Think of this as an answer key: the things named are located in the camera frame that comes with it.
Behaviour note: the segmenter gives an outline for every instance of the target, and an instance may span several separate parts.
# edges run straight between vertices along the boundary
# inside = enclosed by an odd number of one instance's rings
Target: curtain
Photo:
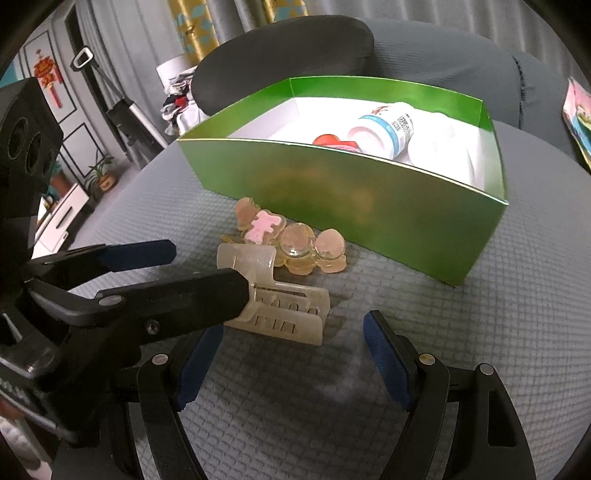
[[[234,2],[245,32],[267,23],[267,16],[261,0],[234,0]]]
[[[220,43],[227,42],[245,32],[234,0],[209,0],[207,6]]]
[[[160,109],[166,94],[156,67],[183,54],[173,19],[165,1],[76,0],[82,37],[94,51],[106,75],[132,99],[150,121],[164,133],[166,122]],[[111,107],[117,100],[97,78]],[[140,166],[138,151],[134,160]]]
[[[219,46],[206,0],[168,0],[178,39],[194,66]]]

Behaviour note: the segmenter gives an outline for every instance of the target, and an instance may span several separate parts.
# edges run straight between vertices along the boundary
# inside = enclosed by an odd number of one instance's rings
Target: plant pot
[[[55,188],[56,192],[59,194],[60,198],[65,197],[65,195],[70,191],[72,188],[72,182],[68,180],[68,177],[61,171],[57,173],[50,182],[51,186]]]
[[[105,173],[101,178],[99,178],[99,187],[103,192],[108,192],[117,184],[117,177],[113,175],[111,172]]]

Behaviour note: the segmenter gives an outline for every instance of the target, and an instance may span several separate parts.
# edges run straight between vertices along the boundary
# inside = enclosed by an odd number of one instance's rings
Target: bottle label
[[[404,150],[414,133],[413,120],[409,114],[388,105],[376,108],[370,115],[361,117],[376,122],[388,133],[394,146],[394,157]]]

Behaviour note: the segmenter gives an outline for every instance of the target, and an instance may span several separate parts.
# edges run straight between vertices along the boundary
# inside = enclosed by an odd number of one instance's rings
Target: blue gripper pad
[[[177,411],[197,398],[222,338],[223,325],[210,327],[201,335],[178,376],[177,392],[173,398]]]
[[[112,272],[168,265],[177,256],[170,240],[153,240],[137,244],[109,245],[96,259]]]
[[[390,397],[410,411],[414,399],[408,389],[407,371],[371,312],[363,318],[363,338]]]

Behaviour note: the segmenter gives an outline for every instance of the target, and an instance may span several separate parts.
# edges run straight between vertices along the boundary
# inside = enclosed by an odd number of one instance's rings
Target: gray chair
[[[363,19],[374,34],[366,74],[426,83],[485,101],[492,119],[535,135],[584,165],[564,121],[567,80],[525,52],[452,28]]]

